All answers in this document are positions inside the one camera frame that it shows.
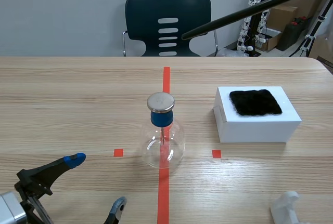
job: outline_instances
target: floor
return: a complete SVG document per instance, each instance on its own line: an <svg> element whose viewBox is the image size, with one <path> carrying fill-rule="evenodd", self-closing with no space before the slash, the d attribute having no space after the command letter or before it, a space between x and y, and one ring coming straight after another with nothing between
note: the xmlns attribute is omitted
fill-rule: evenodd
<svg viewBox="0 0 333 224"><path fill-rule="evenodd" d="M280 51L276 48L274 48L273 50L271 50L269 52L260 51L260 50L256 50L256 51L261 52L262 57L289 57L289 55L291 55L297 49L297 47L299 47L299 45L302 43L303 40L304 40L304 37L300 37L295 44L293 44L291 47L289 47L285 51ZM303 55L300 56L301 53L302 53L302 51L298 51L295 55L293 55L293 57L305 57L305 53L303 53Z"/></svg>

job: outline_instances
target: gray wall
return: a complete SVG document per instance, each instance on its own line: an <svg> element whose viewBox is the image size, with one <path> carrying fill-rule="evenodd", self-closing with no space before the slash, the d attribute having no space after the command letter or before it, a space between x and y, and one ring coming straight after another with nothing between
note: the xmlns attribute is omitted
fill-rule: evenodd
<svg viewBox="0 0 333 224"><path fill-rule="evenodd" d="M126 0L0 0L1 56L121 56ZM212 19L247 7L248 0L211 0ZM241 22L217 34L221 46L237 40ZM213 34L191 41L194 52L214 52ZM143 54L128 41L128 53Z"/></svg>

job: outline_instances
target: metal chair leg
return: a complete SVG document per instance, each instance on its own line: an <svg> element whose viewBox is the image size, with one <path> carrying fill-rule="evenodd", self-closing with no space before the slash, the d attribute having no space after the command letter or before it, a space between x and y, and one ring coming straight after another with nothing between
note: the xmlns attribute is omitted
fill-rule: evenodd
<svg viewBox="0 0 333 224"><path fill-rule="evenodd" d="M214 57L216 57L217 52L219 51L219 42L217 41L216 30L214 30L214 39L215 39L215 55L214 55Z"/></svg>
<svg viewBox="0 0 333 224"><path fill-rule="evenodd" d="M126 48L125 48L125 34L127 33L127 31L123 32L123 55L124 57L126 57Z"/></svg>

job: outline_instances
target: white box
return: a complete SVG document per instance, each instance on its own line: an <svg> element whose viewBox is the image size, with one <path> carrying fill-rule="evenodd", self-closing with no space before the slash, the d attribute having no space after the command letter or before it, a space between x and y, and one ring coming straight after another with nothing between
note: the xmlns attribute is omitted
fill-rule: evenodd
<svg viewBox="0 0 333 224"><path fill-rule="evenodd" d="M236 90L267 89L282 109L282 114L241 116L229 94ZM301 123L296 110L280 86L221 86L217 88L214 114L220 142L287 142Z"/></svg>

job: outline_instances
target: black foam pad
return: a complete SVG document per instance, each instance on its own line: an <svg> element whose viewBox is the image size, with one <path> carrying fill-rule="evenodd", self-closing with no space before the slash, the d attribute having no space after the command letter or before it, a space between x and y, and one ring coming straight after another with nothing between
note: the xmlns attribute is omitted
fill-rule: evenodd
<svg viewBox="0 0 333 224"><path fill-rule="evenodd" d="M281 114L282 110L268 90L232 91L230 100L242 116Z"/></svg>

